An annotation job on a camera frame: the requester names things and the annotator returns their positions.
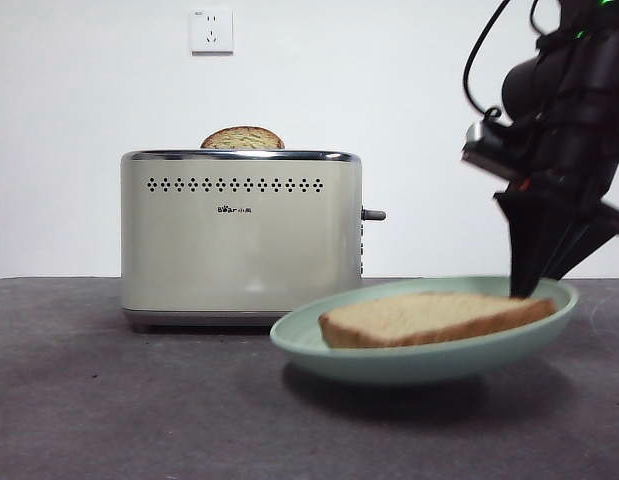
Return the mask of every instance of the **toaster base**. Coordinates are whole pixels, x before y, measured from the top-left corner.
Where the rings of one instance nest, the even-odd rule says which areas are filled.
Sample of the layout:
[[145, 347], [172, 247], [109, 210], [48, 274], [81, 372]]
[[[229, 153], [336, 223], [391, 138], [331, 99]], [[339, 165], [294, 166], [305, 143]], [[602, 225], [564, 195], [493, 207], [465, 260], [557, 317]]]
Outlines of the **toaster base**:
[[272, 326], [289, 312], [178, 312], [122, 309], [134, 330], [152, 326]]

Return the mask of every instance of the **toast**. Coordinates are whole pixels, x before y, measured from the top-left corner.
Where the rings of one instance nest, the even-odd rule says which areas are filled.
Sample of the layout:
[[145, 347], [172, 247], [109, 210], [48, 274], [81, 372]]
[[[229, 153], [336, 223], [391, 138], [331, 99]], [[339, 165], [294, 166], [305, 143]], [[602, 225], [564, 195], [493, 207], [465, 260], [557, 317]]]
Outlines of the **toast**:
[[233, 149], [270, 149], [285, 148], [278, 135], [261, 127], [230, 127], [209, 135], [200, 148]]
[[426, 292], [345, 305], [318, 322], [333, 348], [399, 347], [500, 332], [555, 312], [549, 299]]

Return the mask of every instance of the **gray table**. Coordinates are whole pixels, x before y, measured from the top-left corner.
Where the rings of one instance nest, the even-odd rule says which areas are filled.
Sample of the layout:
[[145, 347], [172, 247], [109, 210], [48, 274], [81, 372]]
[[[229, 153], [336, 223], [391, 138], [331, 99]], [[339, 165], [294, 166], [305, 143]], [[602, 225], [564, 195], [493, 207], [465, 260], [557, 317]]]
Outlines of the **gray table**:
[[619, 479], [619, 280], [573, 283], [535, 356], [373, 389], [267, 329], [134, 333], [118, 279], [0, 280], [0, 480]]

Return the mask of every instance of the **toaster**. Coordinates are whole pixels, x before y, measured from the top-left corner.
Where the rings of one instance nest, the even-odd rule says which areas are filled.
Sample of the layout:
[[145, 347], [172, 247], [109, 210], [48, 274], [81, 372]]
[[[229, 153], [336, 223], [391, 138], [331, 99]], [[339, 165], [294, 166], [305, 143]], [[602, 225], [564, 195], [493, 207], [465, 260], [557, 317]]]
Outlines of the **toaster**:
[[360, 286], [356, 155], [135, 151], [121, 160], [121, 304], [134, 326], [270, 325]]

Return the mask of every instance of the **light green plate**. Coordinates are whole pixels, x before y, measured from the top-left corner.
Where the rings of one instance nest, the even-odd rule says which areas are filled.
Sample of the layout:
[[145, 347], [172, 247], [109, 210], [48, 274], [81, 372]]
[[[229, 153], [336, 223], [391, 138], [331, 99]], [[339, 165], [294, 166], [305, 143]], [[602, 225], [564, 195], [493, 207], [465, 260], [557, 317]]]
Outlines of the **light green plate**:
[[576, 290], [543, 279], [532, 295], [551, 298], [554, 315], [522, 327], [451, 342], [393, 348], [331, 349], [322, 340], [318, 316], [332, 308], [409, 292], [454, 291], [507, 296], [508, 277], [400, 280], [323, 298], [278, 320], [271, 340], [292, 363], [322, 377], [353, 383], [432, 383], [484, 372], [529, 355], [565, 327], [578, 301]]

